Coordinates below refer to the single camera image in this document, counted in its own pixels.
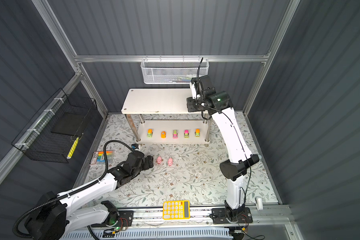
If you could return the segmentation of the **green orange mixer truck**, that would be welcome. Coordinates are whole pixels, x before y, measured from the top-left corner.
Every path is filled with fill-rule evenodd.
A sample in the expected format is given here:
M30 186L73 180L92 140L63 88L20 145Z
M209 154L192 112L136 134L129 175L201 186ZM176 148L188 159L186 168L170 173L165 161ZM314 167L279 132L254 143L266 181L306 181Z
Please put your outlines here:
M152 136L153 136L153 130L152 130L152 129L148 129L147 137L148 137L148 138L151 138Z

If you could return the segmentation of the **orange toy bulldozer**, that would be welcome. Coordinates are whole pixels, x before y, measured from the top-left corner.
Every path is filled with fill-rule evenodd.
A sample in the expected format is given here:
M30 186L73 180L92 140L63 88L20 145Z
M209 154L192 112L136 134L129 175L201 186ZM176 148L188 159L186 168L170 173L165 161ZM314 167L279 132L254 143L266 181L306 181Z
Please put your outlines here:
M165 138L166 138L166 135L167 135L167 134L166 134L165 131L162 131L162 132L161 132L161 138L162 138L162 139L165 139Z

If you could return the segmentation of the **green orange toy truck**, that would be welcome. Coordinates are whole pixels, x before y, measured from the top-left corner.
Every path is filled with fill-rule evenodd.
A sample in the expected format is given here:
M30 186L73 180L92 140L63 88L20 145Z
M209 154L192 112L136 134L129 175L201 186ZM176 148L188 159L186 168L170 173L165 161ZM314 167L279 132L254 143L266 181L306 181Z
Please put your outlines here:
M200 137L200 129L195 130L195 137Z

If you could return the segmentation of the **green pink mixer truck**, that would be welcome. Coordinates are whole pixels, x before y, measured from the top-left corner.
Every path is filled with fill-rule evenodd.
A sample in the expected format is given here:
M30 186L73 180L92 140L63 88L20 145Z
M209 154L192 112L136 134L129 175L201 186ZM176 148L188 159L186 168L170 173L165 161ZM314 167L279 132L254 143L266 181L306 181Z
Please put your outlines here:
M189 130L185 130L184 131L184 138L189 138L190 134L189 134Z

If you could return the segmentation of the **pink green toy truck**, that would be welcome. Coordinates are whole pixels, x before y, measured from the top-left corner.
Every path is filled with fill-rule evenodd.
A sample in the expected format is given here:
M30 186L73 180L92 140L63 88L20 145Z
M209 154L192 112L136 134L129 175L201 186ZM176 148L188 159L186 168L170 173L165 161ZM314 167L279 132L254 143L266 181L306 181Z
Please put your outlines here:
M178 130L174 130L173 131L173 139L178 139L178 138L179 138Z

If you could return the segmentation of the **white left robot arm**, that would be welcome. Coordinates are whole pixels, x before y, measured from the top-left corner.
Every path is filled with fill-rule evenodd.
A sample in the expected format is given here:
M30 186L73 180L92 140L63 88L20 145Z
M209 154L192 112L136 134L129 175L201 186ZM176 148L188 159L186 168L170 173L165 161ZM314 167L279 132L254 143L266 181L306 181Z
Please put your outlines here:
M15 223L13 232L21 238L58 240L63 235L95 224L113 226L118 222L117 208L110 201L99 207L85 207L88 202L112 192L154 166L154 158L132 151L127 160L107 169L99 178L75 189L44 194L37 205Z

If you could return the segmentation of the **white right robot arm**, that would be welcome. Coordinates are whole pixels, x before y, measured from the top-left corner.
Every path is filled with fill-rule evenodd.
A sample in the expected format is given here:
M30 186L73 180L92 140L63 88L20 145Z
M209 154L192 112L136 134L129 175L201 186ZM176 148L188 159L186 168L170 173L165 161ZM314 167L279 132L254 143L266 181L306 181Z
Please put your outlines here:
M190 89L192 96L187 98L188 112L207 111L225 141L229 159L220 163L220 170L227 179L228 187L225 216L228 221L237 222L238 217L245 211L245 175L247 170L251 170L252 166L260 161L261 156L254 155L245 143L228 93L218 93L209 76L192 78Z

